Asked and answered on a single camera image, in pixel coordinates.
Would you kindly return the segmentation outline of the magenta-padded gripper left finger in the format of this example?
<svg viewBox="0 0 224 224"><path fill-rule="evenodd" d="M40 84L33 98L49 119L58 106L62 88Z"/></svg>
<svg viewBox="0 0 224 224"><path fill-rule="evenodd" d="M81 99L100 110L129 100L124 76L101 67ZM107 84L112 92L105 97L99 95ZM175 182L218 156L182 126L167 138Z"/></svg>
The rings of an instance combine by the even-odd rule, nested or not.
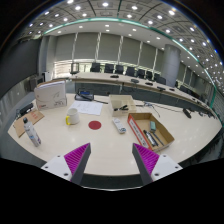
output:
<svg viewBox="0 0 224 224"><path fill-rule="evenodd" d="M91 145L87 143L65 155L55 156L42 169L79 185L90 154Z"/></svg>

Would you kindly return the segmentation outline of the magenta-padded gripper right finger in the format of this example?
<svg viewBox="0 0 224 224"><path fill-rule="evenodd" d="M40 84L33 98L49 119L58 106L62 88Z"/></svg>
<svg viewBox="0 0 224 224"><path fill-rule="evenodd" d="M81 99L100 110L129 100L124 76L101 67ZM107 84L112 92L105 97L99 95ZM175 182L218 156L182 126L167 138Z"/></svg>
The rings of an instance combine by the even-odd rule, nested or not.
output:
<svg viewBox="0 0 224 224"><path fill-rule="evenodd" d="M136 143L132 146L132 154L136 160L140 176L144 185L164 178L182 167L168 155L157 153Z"/></svg>

